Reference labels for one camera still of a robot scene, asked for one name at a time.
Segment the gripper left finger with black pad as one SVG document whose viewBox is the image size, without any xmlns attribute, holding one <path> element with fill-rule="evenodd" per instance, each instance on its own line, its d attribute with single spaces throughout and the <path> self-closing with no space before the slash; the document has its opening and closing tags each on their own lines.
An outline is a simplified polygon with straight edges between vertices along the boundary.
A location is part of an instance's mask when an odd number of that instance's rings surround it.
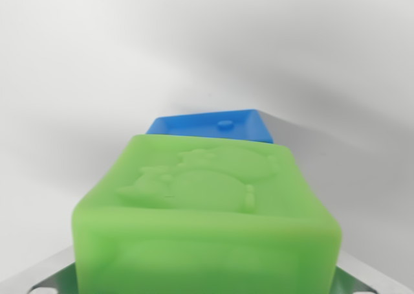
<svg viewBox="0 0 414 294">
<path fill-rule="evenodd" d="M 45 276 L 28 291 L 29 293 L 76 293 L 76 268 L 74 263 L 74 250 L 70 246 L 48 258 L 40 269 L 47 269 Z"/>
</svg>

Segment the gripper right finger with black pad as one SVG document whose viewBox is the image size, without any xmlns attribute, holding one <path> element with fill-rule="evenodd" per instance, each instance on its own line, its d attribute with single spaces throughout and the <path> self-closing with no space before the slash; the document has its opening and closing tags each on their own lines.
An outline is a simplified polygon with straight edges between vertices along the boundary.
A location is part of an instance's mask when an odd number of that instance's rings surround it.
<svg viewBox="0 0 414 294">
<path fill-rule="evenodd" d="M 384 293 L 382 285 L 379 271 L 340 251 L 330 293 Z"/>
</svg>

